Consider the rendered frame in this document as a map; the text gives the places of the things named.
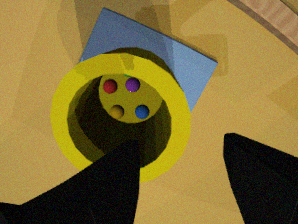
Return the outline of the yellow cup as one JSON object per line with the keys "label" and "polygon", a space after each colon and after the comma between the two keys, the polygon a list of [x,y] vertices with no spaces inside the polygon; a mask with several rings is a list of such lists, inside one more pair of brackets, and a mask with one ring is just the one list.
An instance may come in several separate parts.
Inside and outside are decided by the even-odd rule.
{"label": "yellow cup", "polygon": [[[129,77],[140,80],[138,91],[126,89]],[[116,92],[104,91],[105,80],[117,81]],[[125,109],[121,119],[110,116],[116,104]],[[141,104],[150,109],[146,119],[136,116]],[[164,60],[145,48],[117,48],[78,63],[53,93],[51,120],[61,152],[80,171],[126,140],[138,140],[140,183],[169,171],[190,137],[184,91]]]}

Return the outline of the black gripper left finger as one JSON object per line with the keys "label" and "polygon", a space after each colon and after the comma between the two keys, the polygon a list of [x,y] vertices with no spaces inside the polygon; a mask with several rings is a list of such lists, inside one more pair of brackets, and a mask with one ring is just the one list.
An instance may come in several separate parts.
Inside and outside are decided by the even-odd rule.
{"label": "black gripper left finger", "polygon": [[134,224],[140,167],[138,140],[126,140],[23,205],[0,201],[0,224]]}

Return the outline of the purple marble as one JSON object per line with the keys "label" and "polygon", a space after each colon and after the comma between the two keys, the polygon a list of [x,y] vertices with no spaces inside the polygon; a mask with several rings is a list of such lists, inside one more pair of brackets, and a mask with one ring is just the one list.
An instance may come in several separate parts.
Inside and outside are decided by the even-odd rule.
{"label": "purple marble", "polygon": [[129,79],[126,80],[125,87],[130,92],[136,92],[141,87],[140,80],[138,80],[137,77],[129,77]]}

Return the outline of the yellow marble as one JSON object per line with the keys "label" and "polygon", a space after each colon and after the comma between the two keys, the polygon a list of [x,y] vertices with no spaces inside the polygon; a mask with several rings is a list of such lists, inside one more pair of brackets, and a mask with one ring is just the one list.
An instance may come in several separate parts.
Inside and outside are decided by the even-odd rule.
{"label": "yellow marble", "polygon": [[121,119],[122,116],[124,116],[125,109],[120,104],[113,105],[112,108],[110,108],[110,116],[113,117],[113,119]]}

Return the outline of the dark red marble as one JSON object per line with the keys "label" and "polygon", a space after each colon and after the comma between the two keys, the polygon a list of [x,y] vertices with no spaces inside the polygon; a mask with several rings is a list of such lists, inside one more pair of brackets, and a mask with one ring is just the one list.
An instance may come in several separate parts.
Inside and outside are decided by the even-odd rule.
{"label": "dark red marble", "polygon": [[105,80],[104,84],[102,84],[102,88],[104,88],[104,91],[108,93],[116,92],[117,87],[117,81],[114,80]]}

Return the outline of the blue marble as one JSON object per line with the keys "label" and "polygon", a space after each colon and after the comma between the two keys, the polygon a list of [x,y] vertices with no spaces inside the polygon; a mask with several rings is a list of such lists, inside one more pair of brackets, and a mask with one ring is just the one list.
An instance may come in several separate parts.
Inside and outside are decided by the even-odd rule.
{"label": "blue marble", "polygon": [[140,119],[146,119],[146,117],[149,116],[149,113],[150,113],[150,109],[148,105],[141,104],[141,105],[138,105],[138,107],[136,108],[136,116],[140,117]]}

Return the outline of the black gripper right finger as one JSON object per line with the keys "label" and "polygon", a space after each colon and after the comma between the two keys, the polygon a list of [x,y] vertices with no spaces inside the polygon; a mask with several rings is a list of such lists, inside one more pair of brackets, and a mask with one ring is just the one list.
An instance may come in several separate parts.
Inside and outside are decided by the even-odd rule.
{"label": "black gripper right finger", "polygon": [[298,224],[297,156],[229,132],[223,159],[245,224]]}

